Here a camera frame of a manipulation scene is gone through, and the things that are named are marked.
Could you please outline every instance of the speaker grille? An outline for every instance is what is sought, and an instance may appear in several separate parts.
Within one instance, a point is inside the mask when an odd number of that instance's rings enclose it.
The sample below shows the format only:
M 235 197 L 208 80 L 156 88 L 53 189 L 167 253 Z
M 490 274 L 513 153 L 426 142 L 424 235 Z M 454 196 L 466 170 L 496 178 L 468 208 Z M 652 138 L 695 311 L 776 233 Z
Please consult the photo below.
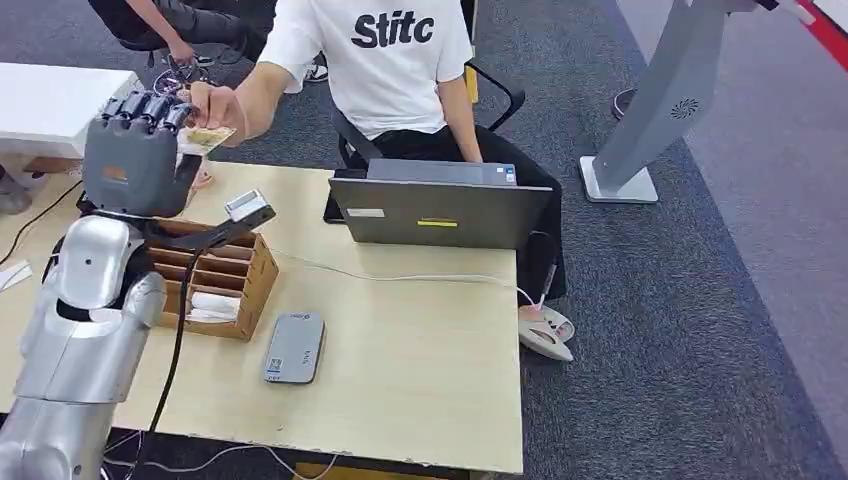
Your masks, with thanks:
M 694 98 L 684 98 L 671 108 L 671 118 L 675 120 L 686 120 L 698 113 L 699 110 L 701 110 L 701 102 Z

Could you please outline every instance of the gray power bank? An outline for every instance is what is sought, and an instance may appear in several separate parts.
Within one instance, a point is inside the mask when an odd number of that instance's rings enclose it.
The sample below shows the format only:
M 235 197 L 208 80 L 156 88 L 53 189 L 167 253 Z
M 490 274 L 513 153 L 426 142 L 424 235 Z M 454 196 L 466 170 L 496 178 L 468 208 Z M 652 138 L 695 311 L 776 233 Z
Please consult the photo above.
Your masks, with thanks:
M 324 321 L 316 313 L 283 313 L 265 357 L 263 375 L 272 383 L 312 383 L 324 339 Z

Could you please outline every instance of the white t-shirt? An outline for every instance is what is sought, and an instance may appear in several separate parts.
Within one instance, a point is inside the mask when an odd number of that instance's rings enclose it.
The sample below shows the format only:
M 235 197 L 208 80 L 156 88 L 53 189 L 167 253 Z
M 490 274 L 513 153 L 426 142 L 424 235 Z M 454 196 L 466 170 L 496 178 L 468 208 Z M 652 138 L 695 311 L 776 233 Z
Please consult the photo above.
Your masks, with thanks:
M 258 62 L 288 70 L 297 85 L 286 93 L 297 93 L 320 51 L 333 101 L 369 139 L 443 128 L 437 82 L 460 77 L 472 56 L 460 0 L 277 0 Z

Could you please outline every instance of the laptop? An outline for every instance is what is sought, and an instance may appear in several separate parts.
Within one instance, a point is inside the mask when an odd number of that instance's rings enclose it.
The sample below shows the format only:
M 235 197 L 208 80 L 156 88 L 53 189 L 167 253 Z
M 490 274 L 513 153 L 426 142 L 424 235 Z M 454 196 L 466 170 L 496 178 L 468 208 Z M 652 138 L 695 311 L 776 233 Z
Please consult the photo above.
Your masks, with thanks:
M 411 169 L 418 163 L 394 162 Z M 442 178 L 444 172 L 432 171 L 432 164 L 440 162 L 426 163 L 423 169 L 430 173 L 415 178 Z M 379 178 L 331 178 L 330 190 L 357 242 L 495 249 L 524 246 L 552 193 L 546 187 L 514 184 Z

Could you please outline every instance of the wooden organizer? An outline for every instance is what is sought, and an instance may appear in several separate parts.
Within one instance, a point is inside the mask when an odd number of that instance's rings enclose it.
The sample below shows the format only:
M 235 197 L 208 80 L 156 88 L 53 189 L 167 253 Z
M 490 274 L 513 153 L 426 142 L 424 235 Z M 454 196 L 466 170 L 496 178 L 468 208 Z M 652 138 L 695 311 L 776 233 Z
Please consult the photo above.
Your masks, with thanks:
M 159 224 L 166 231 L 181 235 L 211 228 L 208 225 L 172 220 L 162 220 Z M 165 277 L 167 289 L 165 310 L 159 319 L 159 326 L 175 328 L 179 318 L 180 283 L 185 278 L 192 253 L 161 246 L 152 246 L 149 251 L 156 271 Z M 260 234 L 247 233 L 230 245 L 211 249 L 198 259 L 192 272 L 186 315 L 191 312 L 191 296 L 194 292 L 241 299 L 239 313 L 235 321 L 228 323 L 203 323 L 186 319 L 186 331 L 250 340 L 278 272 L 274 257 Z

